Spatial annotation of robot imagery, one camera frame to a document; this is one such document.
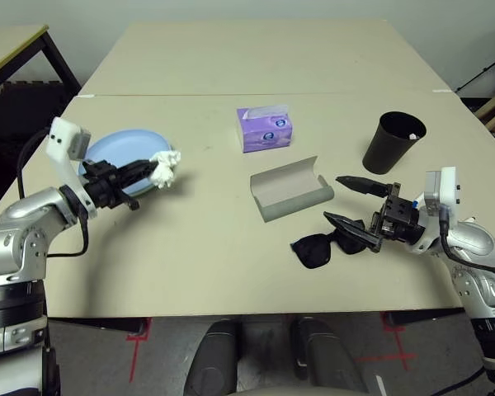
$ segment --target blue plate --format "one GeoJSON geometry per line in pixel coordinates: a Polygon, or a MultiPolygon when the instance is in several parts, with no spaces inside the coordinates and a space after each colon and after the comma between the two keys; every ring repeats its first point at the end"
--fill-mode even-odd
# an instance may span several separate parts
{"type": "MultiPolygon", "coordinates": [[[[120,130],[98,140],[86,151],[85,159],[94,162],[103,159],[117,167],[123,167],[137,159],[150,159],[158,151],[171,149],[169,143],[160,134],[151,130],[120,130]]],[[[79,175],[85,173],[81,164],[79,175]]],[[[130,196],[141,194],[153,184],[148,179],[143,179],[126,187],[123,191],[130,196]]]]}

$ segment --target tissue box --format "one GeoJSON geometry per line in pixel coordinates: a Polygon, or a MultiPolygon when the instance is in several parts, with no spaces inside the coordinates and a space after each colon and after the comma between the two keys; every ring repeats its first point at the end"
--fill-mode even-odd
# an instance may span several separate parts
{"type": "Polygon", "coordinates": [[[292,125],[287,106],[237,109],[237,115],[244,153],[290,145],[292,125]]]}

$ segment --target black plastic cup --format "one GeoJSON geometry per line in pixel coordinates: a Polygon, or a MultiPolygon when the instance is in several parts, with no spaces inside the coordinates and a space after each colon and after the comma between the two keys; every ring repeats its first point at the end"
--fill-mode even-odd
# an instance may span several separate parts
{"type": "Polygon", "coordinates": [[[379,125],[363,157],[363,166],[370,172],[383,175],[426,135],[426,126],[416,117],[390,111],[379,118],[379,125]]]}

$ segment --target black sunglasses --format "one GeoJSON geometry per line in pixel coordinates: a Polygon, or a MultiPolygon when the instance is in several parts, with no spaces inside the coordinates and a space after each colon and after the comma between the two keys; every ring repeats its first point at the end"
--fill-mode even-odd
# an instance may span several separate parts
{"type": "MultiPolygon", "coordinates": [[[[355,220],[354,225],[360,229],[365,229],[363,220],[355,220]]],[[[339,245],[346,254],[356,254],[365,250],[366,245],[348,235],[341,229],[335,229],[333,233],[316,233],[308,237],[301,238],[291,244],[291,249],[295,252],[300,262],[306,268],[314,269],[324,266],[330,261],[330,242],[339,245]]]]}

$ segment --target white tissue paper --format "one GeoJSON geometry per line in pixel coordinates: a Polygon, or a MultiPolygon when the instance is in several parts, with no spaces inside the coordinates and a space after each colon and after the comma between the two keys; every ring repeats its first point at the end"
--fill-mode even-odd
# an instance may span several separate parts
{"type": "Polygon", "coordinates": [[[160,151],[159,153],[155,153],[150,158],[150,162],[158,161],[158,165],[148,177],[150,182],[157,188],[170,187],[174,181],[174,172],[172,169],[181,159],[182,153],[179,151],[160,151]]]}
{"type": "Polygon", "coordinates": [[[288,105],[252,107],[247,109],[242,119],[252,120],[253,118],[277,117],[285,116],[286,114],[288,114],[288,105]]]}

